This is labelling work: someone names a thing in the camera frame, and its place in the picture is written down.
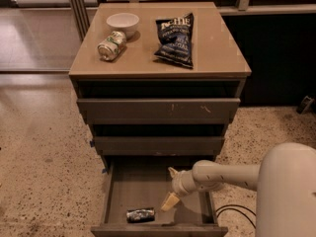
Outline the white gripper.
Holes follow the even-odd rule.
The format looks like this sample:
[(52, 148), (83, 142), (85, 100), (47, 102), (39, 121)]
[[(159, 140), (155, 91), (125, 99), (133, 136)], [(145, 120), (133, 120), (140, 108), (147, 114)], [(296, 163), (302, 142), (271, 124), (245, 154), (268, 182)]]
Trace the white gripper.
[(161, 210), (164, 212), (173, 208), (180, 198), (197, 192), (200, 188), (200, 184), (193, 178), (192, 171), (177, 171), (173, 167), (169, 167), (168, 171), (172, 178), (173, 193), (167, 193), (162, 202)]

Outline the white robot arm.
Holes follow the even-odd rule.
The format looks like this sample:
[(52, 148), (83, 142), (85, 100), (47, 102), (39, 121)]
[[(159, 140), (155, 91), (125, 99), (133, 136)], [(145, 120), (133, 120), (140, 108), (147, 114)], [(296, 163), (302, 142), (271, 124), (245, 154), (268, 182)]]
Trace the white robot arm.
[(172, 190), (163, 211), (194, 192), (229, 184), (257, 193), (256, 237), (316, 237), (316, 150), (287, 142), (268, 151), (259, 165), (222, 165), (208, 160), (190, 170), (169, 169)]

